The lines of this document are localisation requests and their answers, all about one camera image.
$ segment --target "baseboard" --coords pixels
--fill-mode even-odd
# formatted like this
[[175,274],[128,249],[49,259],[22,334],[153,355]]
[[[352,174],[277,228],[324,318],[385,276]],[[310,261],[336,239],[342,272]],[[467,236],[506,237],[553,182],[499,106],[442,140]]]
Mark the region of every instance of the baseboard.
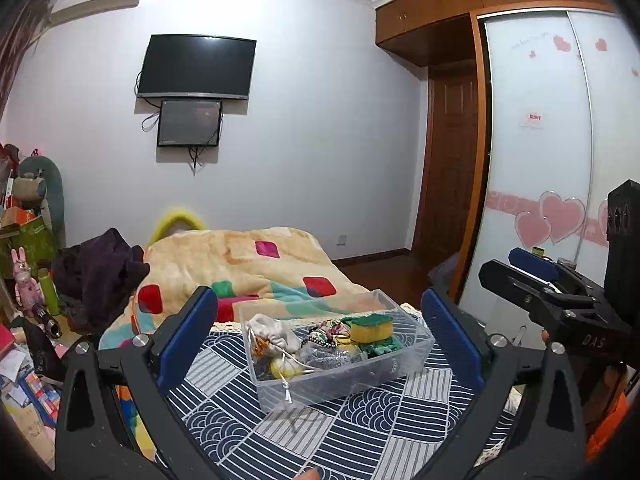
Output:
[[406,256],[411,254],[411,251],[406,248],[394,249],[392,251],[384,251],[382,253],[363,254],[362,256],[352,256],[351,258],[340,258],[339,260],[332,260],[332,263],[336,267],[346,267],[355,264],[367,264],[369,262],[375,262],[378,260],[386,260],[395,256]]

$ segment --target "sliding wardrobe door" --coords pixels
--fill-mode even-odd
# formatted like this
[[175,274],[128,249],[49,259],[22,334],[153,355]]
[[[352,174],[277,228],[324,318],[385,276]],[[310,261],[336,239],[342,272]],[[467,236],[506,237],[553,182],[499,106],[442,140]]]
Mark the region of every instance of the sliding wardrobe door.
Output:
[[491,155],[476,250],[460,301],[488,322],[497,297],[482,264],[514,247],[577,256],[591,180],[591,117],[582,59],[566,12],[484,20],[491,77]]
[[569,12],[593,109],[593,176],[577,270],[598,283],[607,268],[606,199],[624,181],[640,182],[640,51],[612,14]]

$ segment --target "television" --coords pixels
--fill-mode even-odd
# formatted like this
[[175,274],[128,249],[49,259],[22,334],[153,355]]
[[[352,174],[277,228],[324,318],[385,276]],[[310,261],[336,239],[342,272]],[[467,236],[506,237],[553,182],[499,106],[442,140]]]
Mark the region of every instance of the television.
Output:
[[248,99],[255,44],[221,36],[154,34],[137,95]]
[[158,147],[217,146],[222,103],[213,99],[163,99],[158,122]]

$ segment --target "pink square patch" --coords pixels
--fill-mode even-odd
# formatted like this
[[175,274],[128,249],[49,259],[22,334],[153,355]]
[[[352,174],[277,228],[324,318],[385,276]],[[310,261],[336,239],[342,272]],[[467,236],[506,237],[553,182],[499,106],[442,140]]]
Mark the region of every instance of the pink square patch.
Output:
[[324,296],[332,296],[336,293],[332,283],[319,276],[305,276],[302,278],[305,283],[306,291],[313,298],[323,298]]
[[263,242],[261,240],[256,240],[255,252],[260,254],[260,256],[268,256],[270,258],[280,257],[280,255],[278,254],[278,246],[273,242]]

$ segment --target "yellow and green sponge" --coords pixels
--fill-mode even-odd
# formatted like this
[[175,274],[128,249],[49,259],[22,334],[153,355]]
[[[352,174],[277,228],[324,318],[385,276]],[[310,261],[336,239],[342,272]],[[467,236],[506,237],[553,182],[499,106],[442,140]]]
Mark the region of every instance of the yellow and green sponge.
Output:
[[385,314],[344,318],[351,325],[351,341],[357,344],[373,343],[390,338],[394,334],[394,319]]

